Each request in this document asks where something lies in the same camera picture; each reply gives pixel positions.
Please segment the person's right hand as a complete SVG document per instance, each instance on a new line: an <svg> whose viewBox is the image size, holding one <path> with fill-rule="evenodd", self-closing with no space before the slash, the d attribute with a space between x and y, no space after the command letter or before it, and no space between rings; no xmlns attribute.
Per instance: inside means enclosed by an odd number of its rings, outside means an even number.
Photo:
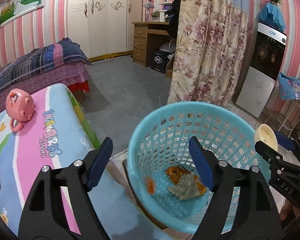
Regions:
<svg viewBox="0 0 300 240"><path fill-rule="evenodd" d="M285 200L283 207L279 213L281 220L281 226L285 228L293 218L298 219L300 217L300 209L295 207L289 200Z"/></svg>

